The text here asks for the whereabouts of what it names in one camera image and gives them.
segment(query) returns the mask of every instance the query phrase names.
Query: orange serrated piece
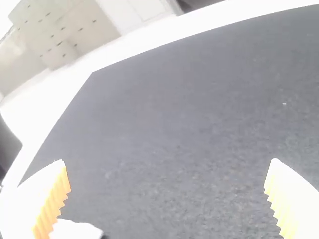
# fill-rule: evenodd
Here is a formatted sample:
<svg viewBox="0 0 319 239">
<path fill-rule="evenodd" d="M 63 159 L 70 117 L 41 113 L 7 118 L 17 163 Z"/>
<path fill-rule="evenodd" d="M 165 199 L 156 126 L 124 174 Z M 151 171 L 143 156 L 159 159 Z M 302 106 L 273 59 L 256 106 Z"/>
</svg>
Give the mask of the orange serrated piece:
<svg viewBox="0 0 319 239">
<path fill-rule="evenodd" d="M 4 238 L 49 239 L 70 191 L 63 160 L 36 172 L 0 198 Z"/>
</svg>

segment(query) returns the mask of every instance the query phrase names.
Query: concrete wall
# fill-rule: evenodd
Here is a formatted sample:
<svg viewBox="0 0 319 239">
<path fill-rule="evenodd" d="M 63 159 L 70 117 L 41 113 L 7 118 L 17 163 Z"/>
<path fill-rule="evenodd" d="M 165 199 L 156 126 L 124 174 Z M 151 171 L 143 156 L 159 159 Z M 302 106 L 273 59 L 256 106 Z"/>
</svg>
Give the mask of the concrete wall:
<svg viewBox="0 0 319 239">
<path fill-rule="evenodd" d="M 22 0 L 9 19 L 50 69 L 120 36 L 95 0 Z"/>
<path fill-rule="evenodd" d="M 16 30 L 0 44 L 0 92 L 4 96 L 45 68 Z"/>
<path fill-rule="evenodd" d="M 0 42 L 0 92 L 180 13 L 175 0 L 21 0 L 9 15 L 16 30 Z"/>
</svg>

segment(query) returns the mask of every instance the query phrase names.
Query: black object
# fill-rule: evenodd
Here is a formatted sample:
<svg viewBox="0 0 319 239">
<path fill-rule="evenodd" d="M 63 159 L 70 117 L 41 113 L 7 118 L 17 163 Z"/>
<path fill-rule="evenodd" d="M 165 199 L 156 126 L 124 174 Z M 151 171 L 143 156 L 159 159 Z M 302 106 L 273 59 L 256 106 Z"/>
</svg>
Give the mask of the black object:
<svg viewBox="0 0 319 239">
<path fill-rule="evenodd" d="M 319 186 L 319 7 L 258 17 L 93 73 L 33 161 L 63 159 L 66 218 L 114 238 L 281 238 L 272 158 Z"/>
<path fill-rule="evenodd" d="M 21 141 L 8 128 L 0 113 L 0 181 L 22 149 Z"/>
</svg>

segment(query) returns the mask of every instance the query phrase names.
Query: white platform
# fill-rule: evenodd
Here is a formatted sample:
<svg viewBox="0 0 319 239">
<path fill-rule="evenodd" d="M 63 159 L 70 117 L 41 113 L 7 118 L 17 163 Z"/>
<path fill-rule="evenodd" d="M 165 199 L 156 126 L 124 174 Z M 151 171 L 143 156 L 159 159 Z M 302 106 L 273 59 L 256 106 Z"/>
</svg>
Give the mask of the white platform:
<svg viewBox="0 0 319 239">
<path fill-rule="evenodd" d="M 93 71 L 150 49 L 253 17 L 319 0 L 227 0 L 138 29 L 57 71 L 45 71 L 6 97 L 1 113 L 23 148 L 4 185 L 16 187 L 41 145 Z"/>
</svg>

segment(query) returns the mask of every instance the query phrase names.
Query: gray carpet surface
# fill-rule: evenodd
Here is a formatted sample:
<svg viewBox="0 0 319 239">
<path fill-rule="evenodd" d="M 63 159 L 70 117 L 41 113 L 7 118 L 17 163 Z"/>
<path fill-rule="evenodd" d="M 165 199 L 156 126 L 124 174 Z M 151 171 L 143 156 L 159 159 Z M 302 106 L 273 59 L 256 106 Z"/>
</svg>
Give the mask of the gray carpet surface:
<svg viewBox="0 0 319 239">
<path fill-rule="evenodd" d="M 280 12 L 93 73 L 27 175 L 65 160 L 64 218 L 112 239 L 280 238 L 270 160 L 319 187 L 318 22 Z"/>
</svg>

